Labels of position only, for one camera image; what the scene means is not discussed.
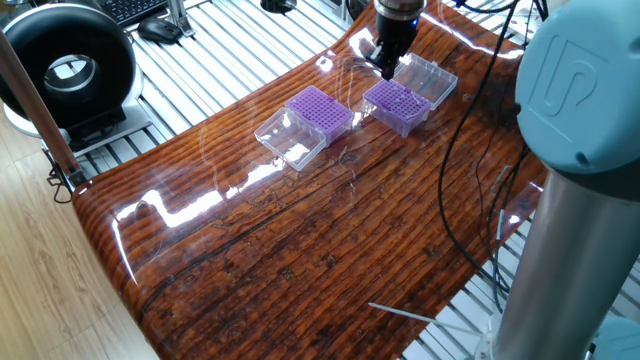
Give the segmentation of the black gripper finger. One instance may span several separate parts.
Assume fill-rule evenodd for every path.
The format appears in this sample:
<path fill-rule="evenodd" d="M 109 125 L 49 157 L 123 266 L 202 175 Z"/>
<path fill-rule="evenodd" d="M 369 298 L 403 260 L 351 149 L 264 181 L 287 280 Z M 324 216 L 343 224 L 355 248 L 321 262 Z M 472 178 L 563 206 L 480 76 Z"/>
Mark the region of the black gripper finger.
<path fill-rule="evenodd" d="M 385 42 L 378 40 L 373 50 L 365 56 L 366 60 L 375 65 L 381 71 L 387 68 L 387 54 L 385 50 Z"/>
<path fill-rule="evenodd" d="M 399 60 L 405 55 L 405 52 L 385 51 L 381 54 L 381 75 L 385 80 L 391 80 L 395 74 Z"/>

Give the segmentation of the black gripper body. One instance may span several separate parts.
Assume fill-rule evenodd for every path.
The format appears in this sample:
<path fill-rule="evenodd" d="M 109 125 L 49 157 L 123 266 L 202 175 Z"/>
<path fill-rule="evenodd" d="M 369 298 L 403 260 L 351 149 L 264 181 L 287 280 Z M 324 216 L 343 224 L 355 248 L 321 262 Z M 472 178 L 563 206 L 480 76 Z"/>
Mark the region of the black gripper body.
<path fill-rule="evenodd" d="M 384 53 L 406 53 L 417 35 L 418 19 L 396 20 L 378 14 L 377 47 Z"/>

